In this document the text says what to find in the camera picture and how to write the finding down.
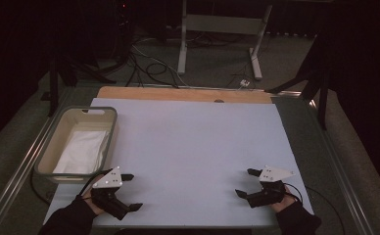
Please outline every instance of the translucent plastic bin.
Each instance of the translucent plastic bin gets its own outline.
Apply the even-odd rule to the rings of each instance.
[[[112,107],[68,107],[62,110],[57,121],[52,126],[51,134],[49,134],[37,159],[35,164],[36,172],[56,183],[85,183],[92,175],[101,171],[104,167],[117,117],[117,111]],[[68,155],[69,149],[76,149],[73,147],[75,146],[73,139],[82,133],[105,133],[106,136],[100,145],[100,154],[96,159],[97,162],[93,170],[82,173],[67,170],[56,172],[55,169],[59,160]],[[82,159],[78,166],[82,167],[83,163],[91,159],[89,156]]]

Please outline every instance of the metal stand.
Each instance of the metal stand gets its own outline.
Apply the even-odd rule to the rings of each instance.
[[[185,74],[186,56],[187,56],[187,43],[186,31],[212,31],[212,32],[227,32],[227,33],[241,33],[252,34],[258,36],[258,41],[255,48],[250,48],[250,60],[254,71],[255,79],[261,80],[262,73],[260,63],[258,61],[258,51],[261,46],[261,41],[265,32],[267,20],[269,18],[272,6],[266,7],[264,16],[261,19],[248,19],[248,18],[230,18],[230,17],[217,17],[217,16],[201,16],[201,15],[188,15],[187,14],[187,0],[183,0],[183,12],[181,18],[181,46],[180,54],[178,57],[179,74]]]

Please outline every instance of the white table surface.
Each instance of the white table surface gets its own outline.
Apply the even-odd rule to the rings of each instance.
[[[107,167],[135,178],[117,197],[143,203],[123,220],[109,214],[94,225],[118,227],[261,227],[276,225],[270,207],[251,209],[235,189],[261,190],[248,168],[265,165],[296,173],[283,180],[309,197],[273,104],[142,101],[95,98],[94,107],[117,109],[117,131]],[[46,215],[68,205],[83,185],[61,184]]]

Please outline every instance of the wire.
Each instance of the wire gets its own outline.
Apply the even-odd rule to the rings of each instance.
[[[284,183],[285,185],[288,185],[290,187],[292,187],[293,189],[295,189],[297,192],[298,192],[298,195],[300,195],[300,198],[301,198],[301,203],[303,202],[303,195],[300,193],[300,190],[298,190],[298,188],[296,188],[294,185],[292,184],[289,184],[289,183]]]
[[[34,184],[33,184],[33,175],[34,175],[34,168],[31,169],[31,172],[30,172],[30,187],[31,187],[31,190],[33,191],[33,193],[35,194],[35,196],[40,199],[43,203],[45,203],[47,206],[50,206],[50,203],[49,201],[47,201],[45,198],[43,198],[38,192],[37,190],[34,188]]]
[[[142,57],[145,57],[145,58],[151,59],[151,60],[157,62],[158,64],[161,64],[161,65],[165,66],[165,67],[168,69],[168,71],[170,72],[171,77],[172,77],[172,81],[173,81],[174,84],[170,84],[170,83],[167,83],[167,82],[158,81],[158,80],[156,80],[154,77],[152,77],[151,74],[148,74],[149,77],[150,77],[151,79],[156,80],[158,83],[161,83],[161,84],[170,85],[170,86],[172,86],[172,87],[174,87],[174,88],[179,88],[179,86],[178,86],[178,84],[177,84],[177,82],[176,82],[176,80],[175,80],[175,76],[176,76],[176,77],[181,81],[181,83],[183,83],[185,86],[189,86],[188,84],[186,84],[186,83],[181,79],[180,75],[178,74],[178,71],[175,70],[175,69],[173,69],[173,68],[172,68],[171,66],[169,66],[167,63],[163,62],[163,61],[160,60],[160,59],[156,59],[156,58],[154,58],[154,57],[151,57],[151,56],[148,56],[148,55],[144,54],[143,52],[141,52],[140,50],[138,50],[138,48],[137,48],[136,46],[134,46],[134,45],[132,45],[132,48],[134,48],[134,49],[139,53],[139,54],[132,53],[133,55],[136,55],[136,56],[142,56]]]
[[[308,186],[306,186],[306,189],[318,194],[328,205],[330,205],[330,207],[333,209],[334,213],[336,213],[337,217],[339,218],[339,221],[340,221],[340,225],[342,227],[342,231],[343,231],[343,234],[346,234],[346,230],[345,230],[345,225],[343,223],[343,220],[342,220],[342,217],[340,217],[340,214],[339,212],[336,210],[336,208],[333,206],[333,204],[330,203],[330,201],[324,197],[321,193],[319,193],[318,191],[316,191],[315,189],[312,189]]]

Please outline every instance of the black cable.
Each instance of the black cable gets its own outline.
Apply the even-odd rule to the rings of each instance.
[[[319,192],[316,191],[315,189],[312,189],[312,188],[310,188],[310,187],[308,187],[308,186],[306,186],[306,189],[308,189],[308,190],[310,190],[310,191],[312,191],[312,192],[318,194],[322,199],[324,199],[324,201],[325,201],[328,205],[330,205],[330,207],[333,209],[334,213],[336,213],[337,217],[339,218],[340,224],[341,224],[341,226],[342,226],[343,234],[346,234],[345,225],[344,225],[344,223],[343,223],[342,217],[340,217],[339,212],[336,210],[336,208],[333,206],[333,204],[331,204],[330,201],[329,201],[326,197],[324,197],[321,193],[319,193]]]
[[[298,190],[298,188],[296,188],[294,185],[289,184],[289,183],[284,183],[284,184],[292,187],[293,189],[295,189],[298,192],[298,195],[300,195],[301,202],[303,202],[303,195],[300,193],[300,190]]]
[[[37,190],[34,188],[34,184],[33,184],[33,175],[34,175],[34,168],[31,169],[31,172],[30,172],[30,187],[31,187],[31,190],[33,191],[33,193],[35,194],[35,196],[40,199],[43,203],[45,203],[47,206],[50,206],[50,203],[49,201],[47,201],[46,199],[44,199],[38,192]]]
[[[143,68],[141,68],[141,67],[138,65],[138,62],[137,62],[135,56],[140,56],[140,57],[144,57],[144,58],[152,59],[152,60],[158,61],[159,63],[158,63],[158,64],[151,64],[151,65],[148,66],[146,69],[143,69]],[[149,77],[150,79],[152,79],[152,80],[154,80],[154,81],[156,81],[156,82],[158,82],[158,83],[160,83],[160,84],[164,84],[164,85],[172,86],[172,87],[177,88],[177,89],[179,88],[178,85],[177,85],[177,82],[176,82],[176,80],[175,80],[175,77],[174,77],[174,75],[173,75],[173,73],[172,73],[172,71],[171,71],[171,69],[170,69],[170,68],[166,65],[166,63],[164,63],[162,60],[160,60],[160,59],[156,59],[156,58],[154,58],[154,57],[149,57],[149,56],[145,56],[145,55],[141,55],[141,54],[136,54],[136,53],[131,53],[131,55],[130,55],[130,59],[132,60],[132,62],[133,62],[133,63],[134,63],[134,64],[135,64],[135,65],[136,65],[141,71],[145,72],[145,73],[148,75],[148,77]],[[164,82],[164,81],[160,81],[160,80],[156,79],[155,77],[153,77],[153,74],[156,74],[156,73],[151,73],[151,72],[149,72],[149,68],[150,68],[151,66],[153,66],[153,65],[160,65],[160,66],[163,66],[163,67],[165,67],[165,71],[166,71],[166,69],[168,69],[168,70],[170,71],[170,73],[171,73],[171,77],[172,77],[173,84],[168,83],[168,82]]]

